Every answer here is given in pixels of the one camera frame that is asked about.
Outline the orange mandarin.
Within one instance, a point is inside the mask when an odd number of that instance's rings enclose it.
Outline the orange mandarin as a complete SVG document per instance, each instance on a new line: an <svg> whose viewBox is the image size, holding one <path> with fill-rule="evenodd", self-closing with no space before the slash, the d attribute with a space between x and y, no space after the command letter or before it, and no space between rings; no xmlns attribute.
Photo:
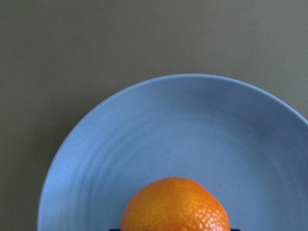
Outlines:
<svg viewBox="0 0 308 231"><path fill-rule="evenodd" d="M229 231L221 203L188 178L164 178L139 190L128 202L122 231Z"/></svg>

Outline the blue plate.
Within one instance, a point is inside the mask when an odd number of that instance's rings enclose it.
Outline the blue plate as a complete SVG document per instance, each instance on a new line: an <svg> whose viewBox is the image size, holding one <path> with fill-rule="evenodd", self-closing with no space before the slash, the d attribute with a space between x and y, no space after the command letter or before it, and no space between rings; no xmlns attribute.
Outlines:
<svg viewBox="0 0 308 231"><path fill-rule="evenodd" d="M247 83L154 78L90 111L46 176L39 231L117 229L130 198L165 177L202 184L242 231L308 228L308 122Z"/></svg>

